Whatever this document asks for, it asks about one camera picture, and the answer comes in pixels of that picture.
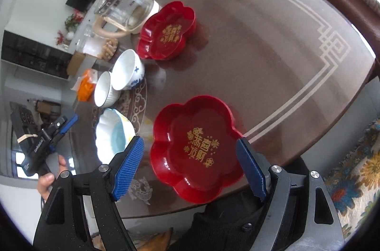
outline glass kettle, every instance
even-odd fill
[[[121,38],[139,33],[145,21],[159,11],[154,0],[97,0],[92,30],[104,38]],[[103,21],[113,24],[121,31],[109,32],[102,28]]]

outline floral cushion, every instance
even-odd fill
[[[324,178],[347,241],[380,198],[380,119],[339,166]]]

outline table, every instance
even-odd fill
[[[174,0],[156,0],[160,5]],[[342,116],[366,82],[375,56],[365,39],[325,0],[181,0],[197,16],[195,35],[167,62],[145,60],[145,80],[113,106],[129,118],[146,151],[131,188],[117,202],[122,218],[166,214],[194,205],[159,182],[149,164],[153,122],[171,103],[209,94],[228,104],[237,129],[272,164],[310,148]],[[119,39],[109,63],[134,48]],[[70,132],[77,173],[100,165],[94,127],[99,109],[77,103]],[[221,196],[247,185],[245,178]]]

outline white geometric line pattern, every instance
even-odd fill
[[[283,120],[285,120],[288,116],[290,116],[294,111],[296,111],[303,103],[305,103],[334,73],[334,71],[338,68],[339,64],[344,60],[344,58],[348,55],[348,53],[351,50],[350,45],[345,41],[345,39],[343,39],[343,37],[337,31],[331,31],[332,26],[328,22],[326,22],[318,13],[316,13],[311,7],[307,6],[300,0],[288,1],[294,4],[299,9],[301,9],[304,13],[309,15],[319,24],[317,31],[321,35],[318,39],[322,43],[319,47],[322,51],[320,58],[324,62],[324,67],[283,106],[281,106],[273,114],[271,114],[265,120],[260,122],[257,126],[255,126],[254,128],[252,128],[244,134],[245,137],[252,136],[249,139],[250,143],[254,142],[258,138],[262,137],[264,134],[269,132],[271,129],[273,129]],[[262,129],[265,125],[267,125],[266,128],[261,130],[259,133],[254,134],[255,132]]]

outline red tray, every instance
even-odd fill
[[[243,176],[235,152],[242,134],[218,98],[201,95],[166,106],[155,119],[153,137],[154,173],[189,202],[210,202]]]
[[[184,49],[195,27],[194,10],[181,1],[170,2],[145,22],[136,52],[142,59],[173,59]]]

